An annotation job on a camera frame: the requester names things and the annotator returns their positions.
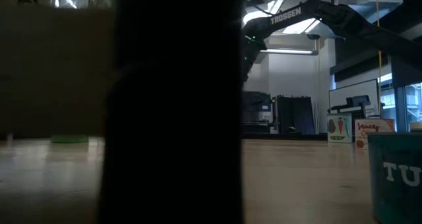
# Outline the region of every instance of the carrot picture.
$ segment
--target carrot picture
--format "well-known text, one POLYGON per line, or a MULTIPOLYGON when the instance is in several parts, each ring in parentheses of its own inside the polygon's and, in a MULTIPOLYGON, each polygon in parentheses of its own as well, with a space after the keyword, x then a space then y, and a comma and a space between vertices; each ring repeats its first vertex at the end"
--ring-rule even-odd
POLYGON ((340 117, 340 118, 338 118, 338 130, 340 131, 340 134, 342 133, 342 131, 343 131, 343 120, 342 120, 342 118, 340 117))

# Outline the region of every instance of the window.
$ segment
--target window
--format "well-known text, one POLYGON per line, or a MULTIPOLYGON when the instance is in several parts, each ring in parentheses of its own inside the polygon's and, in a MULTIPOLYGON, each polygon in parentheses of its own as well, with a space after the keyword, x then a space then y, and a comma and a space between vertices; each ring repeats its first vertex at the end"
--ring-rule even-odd
POLYGON ((392 74, 387 74, 381 77, 381 103, 384 103, 382 107, 381 116, 383 119, 394 119, 394 127, 397 131, 397 120, 396 120, 396 99, 394 97, 394 88, 392 81, 392 74))
POLYGON ((406 117, 407 129, 410 131, 410 122, 420 122, 421 120, 421 95, 422 83, 406 86, 406 117))

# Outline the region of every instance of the small green object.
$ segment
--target small green object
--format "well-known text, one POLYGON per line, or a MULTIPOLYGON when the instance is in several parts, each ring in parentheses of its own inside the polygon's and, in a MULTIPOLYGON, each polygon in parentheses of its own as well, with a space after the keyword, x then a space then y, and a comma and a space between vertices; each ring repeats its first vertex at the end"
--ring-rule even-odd
POLYGON ((333 140, 343 140, 345 136, 331 136, 330 138, 333 140))
POLYGON ((53 143, 85 143, 88 142, 88 136, 72 136, 72 135, 53 135, 51 136, 53 143))

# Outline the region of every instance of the colorful card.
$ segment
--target colorful card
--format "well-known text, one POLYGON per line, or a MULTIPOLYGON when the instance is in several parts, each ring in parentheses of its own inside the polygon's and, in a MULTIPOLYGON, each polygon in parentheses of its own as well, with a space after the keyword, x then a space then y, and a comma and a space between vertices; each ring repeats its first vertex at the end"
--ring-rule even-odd
POLYGON ((394 119, 356 119, 355 144, 357 148, 368 149, 368 133, 394 132, 394 119))
POLYGON ((328 142, 352 143, 351 114, 328 114, 328 142))

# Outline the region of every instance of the dark pole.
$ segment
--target dark pole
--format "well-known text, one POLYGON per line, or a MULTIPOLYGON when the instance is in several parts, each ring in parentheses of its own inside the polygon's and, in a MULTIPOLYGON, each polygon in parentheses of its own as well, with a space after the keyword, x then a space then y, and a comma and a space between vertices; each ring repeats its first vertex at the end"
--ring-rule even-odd
POLYGON ((242 223, 241 0, 118 5, 99 223, 242 223))

